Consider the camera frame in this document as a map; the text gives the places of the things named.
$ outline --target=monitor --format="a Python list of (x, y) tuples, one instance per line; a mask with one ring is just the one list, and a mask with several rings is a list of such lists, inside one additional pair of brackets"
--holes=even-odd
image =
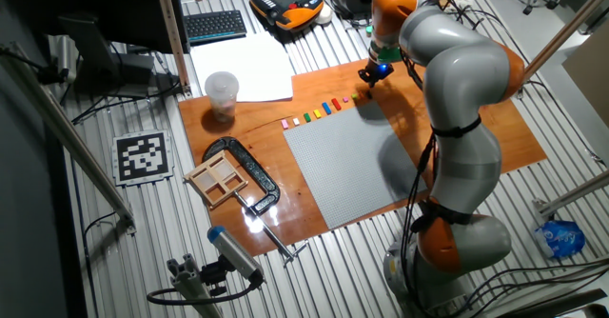
[[(117, 89), (130, 84), (139, 85), (139, 89), (130, 87), (126, 96), (147, 94), (153, 58), (113, 54), (109, 41), (172, 52), (159, 0), (7, 1), (32, 30), (68, 34), (74, 40), (83, 58), (74, 83), (76, 92), (120, 95)], [(188, 53), (180, 0), (171, 1), (183, 52)]]

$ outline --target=clear plastic cup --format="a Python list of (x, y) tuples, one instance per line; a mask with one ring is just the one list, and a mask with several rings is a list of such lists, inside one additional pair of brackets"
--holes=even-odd
[(206, 80), (206, 93), (216, 120), (222, 123), (235, 119), (239, 81), (228, 71), (218, 71)]

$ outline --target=blue plastic bag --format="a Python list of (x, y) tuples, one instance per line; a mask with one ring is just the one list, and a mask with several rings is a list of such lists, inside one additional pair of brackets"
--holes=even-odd
[(561, 258), (581, 251), (586, 238), (575, 222), (550, 221), (535, 230), (535, 239), (547, 257)]

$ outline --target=black monitor stand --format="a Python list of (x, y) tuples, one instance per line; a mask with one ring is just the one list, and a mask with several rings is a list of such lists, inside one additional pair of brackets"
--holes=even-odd
[(154, 57), (110, 52), (109, 42), (90, 14), (66, 14), (59, 21), (83, 58), (73, 84), (76, 92), (145, 97), (154, 86)]

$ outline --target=keyboard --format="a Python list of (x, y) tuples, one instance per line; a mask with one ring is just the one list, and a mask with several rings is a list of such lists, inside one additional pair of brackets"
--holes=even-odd
[(191, 46), (246, 35), (246, 26), (238, 10), (192, 14), (184, 17)]

